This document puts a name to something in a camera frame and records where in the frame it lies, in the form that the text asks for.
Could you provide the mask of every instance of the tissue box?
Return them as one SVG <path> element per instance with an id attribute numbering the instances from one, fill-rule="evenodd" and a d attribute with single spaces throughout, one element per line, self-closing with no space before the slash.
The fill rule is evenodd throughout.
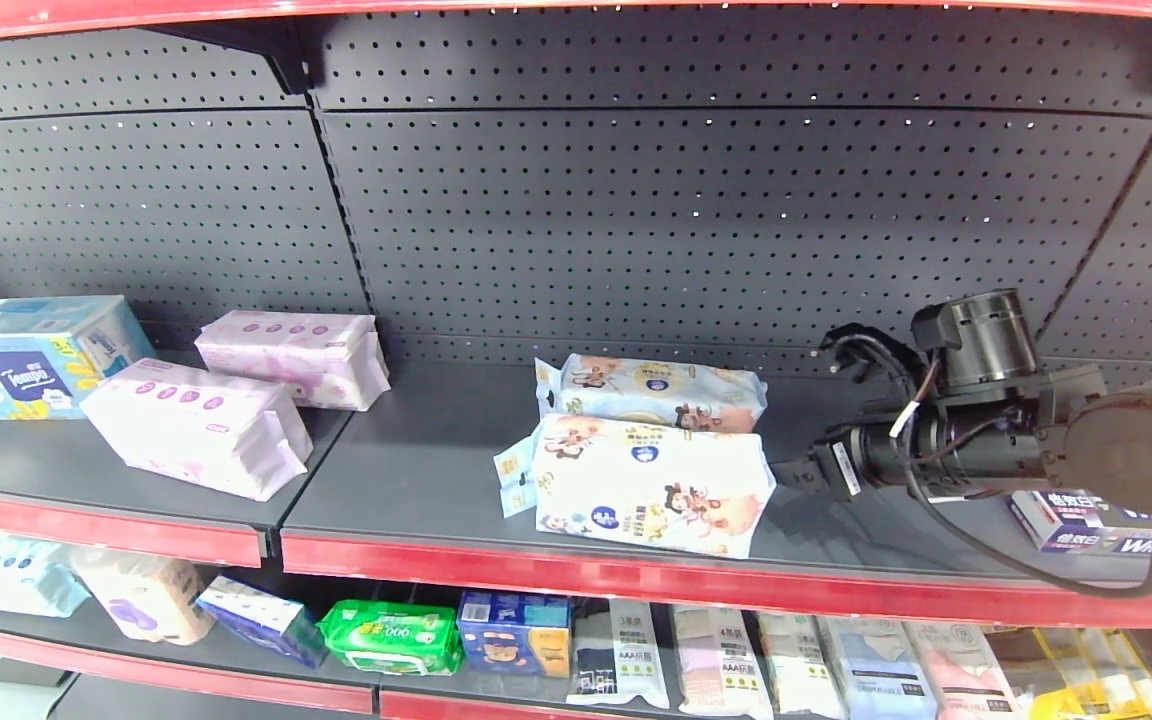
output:
<path id="1" fill-rule="evenodd" d="M 209 370 L 285 382 L 297 406 L 366 410 L 389 388 L 372 314 L 232 310 L 195 344 Z"/>
<path id="2" fill-rule="evenodd" d="M 69 617 L 91 596 L 60 555 L 60 543 L 0 536 L 0 611 Z"/>
<path id="3" fill-rule="evenodd" d="M 566 679 L 571 601 L 566 597 L 467 592 L 456 626 L 476 670 Z"/>
<path id="4" fill-rule="evenodd" d="M 83 411 L 129 467 L 262 502 L 305 472 L 312 447 L 280 384 L 160 359 L 101 384 Z"/>
<path id="5" fill-rule="evenodd" d="M 120 295 L 0 300 L 0 419 L 82 418 L 104 378 L 154 348 Z"/>
<path id="6" fill-rule="evenodd" d="M 69 566 L 120 632 L 134 641 L 194 644 L 214 623 L 195 602 L 204 583 L 184 560 L 76 547 L 69 553 Z"/>
<path id="7" fill-rule="evenodd" d="M 301 602 L 225 577 L 212 579 L 197 602 L 230 632 L 301 665 L 317 667 L 328 655 L 323 632 Z"/>

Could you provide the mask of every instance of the store shelf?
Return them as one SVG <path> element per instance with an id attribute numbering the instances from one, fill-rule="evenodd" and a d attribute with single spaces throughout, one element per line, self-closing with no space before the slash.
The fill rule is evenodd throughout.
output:
<path id="1" fill-rule="evenodd" d="M 309 670 L 219 627 L 187 647 L 132 641 L 118 631 L 93 600 L 83 602 L 68 619 L 0 612 L 0 655 L 103 679 L 248 700 L 351 712 L 371 712 L 376 705 L 376 674 L 331 660 Z"/>
<path id="2" fill-rule="evenodd" d="M 302 415 L 312 472 L 348 414 Z M 308 477 L 256 502 L 132 470 L 86 420 L 0 420 L 0 529 L 24 536 L 259 566 Z"/>
<path id="3" fill-rule="evenodd" d="M 780 379 L 759 423 L 790 457 L 854 414 L 869 386 Z M 956 541 L 892 488 L 841 505 L 779 488 L 748 561 L 539 533 L 500 518 L 492 456 L 535 426 L 526 367 L 412 363 L 340 434 L 282 530 L 291 573 L 726 602 L 760 609 L 1015 626 L 1152 626 L 1152 597 L 1108 601 L 1051 588 Z M 1146 561 L 1044 555 L 996 501 L 946 514 L 984 541 L 1076 579 L 1134 583 Z"/>

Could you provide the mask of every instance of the red shelf edge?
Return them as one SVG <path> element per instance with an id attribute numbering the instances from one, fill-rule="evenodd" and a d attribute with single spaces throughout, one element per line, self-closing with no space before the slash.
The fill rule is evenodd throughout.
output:
<path id="1" fill-rule="evenodd" d="M 434 544 L 399 544 L 283 531 L 288 573 L 456 588 L 616 596 L 745 609 L 957 620 L 1005 626 L 1152 628 L 1152 596 L 1104 600 L 1023 579 L 924 582 L 842 578 L 756 568 L 704 568 L 653 560 L 541 555 Z"/>
<path id="2" fill-rule="evenodd" d="M 372 689 L 175 665 L 0 632 L 0 655 L 59 669 L 202 694 L 370 714 Z"/>
<path id="3" fill-rule="evenodd" d="M 0 498 L 0 530 L 52 541 L 97 544 L 214 564 L 244 568 L 260 568 L 262 564 L 260 533 L 238 525 L 189 525 Z"/>

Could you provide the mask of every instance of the cartoon print packaging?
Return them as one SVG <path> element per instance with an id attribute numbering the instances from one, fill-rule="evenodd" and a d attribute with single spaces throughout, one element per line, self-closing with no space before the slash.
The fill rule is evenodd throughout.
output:
<path id="1" fill-rule="evenodd" d="M 714 433 L 751 433 L 767 384 L 744 370 L 570 355 L 558 370 L 536 361 L 540 415 L 588 415 Z"/>
<path id="2" fill-rule="evenodd" d="M 232 310 L 195 346 L 212 372 L 285 382 L 297 406 L 367 410 L 389 388 L 373 314 Z"/>
<path id="3" fill-rule="evenodd" d="M 756 434 L 547 415 L 536 529 L 746 559 L 776 480 Z"/>

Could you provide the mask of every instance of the white tissue pack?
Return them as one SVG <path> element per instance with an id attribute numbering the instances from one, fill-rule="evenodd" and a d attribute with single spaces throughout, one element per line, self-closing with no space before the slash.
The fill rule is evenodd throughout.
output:
<path id="1" fill-rule="evenodd" d="M 138 359 L 83 412 L 129 467 L 262 502 L 304 473 L 312 445 L 282 384 Z"/>
<path id="2" fill-rule="evenodd" d="M 212 372 L 285 382 L 297 406 L 367 410 L 389 388 L 374 314 L 230 310 L 195 346 Z"/>

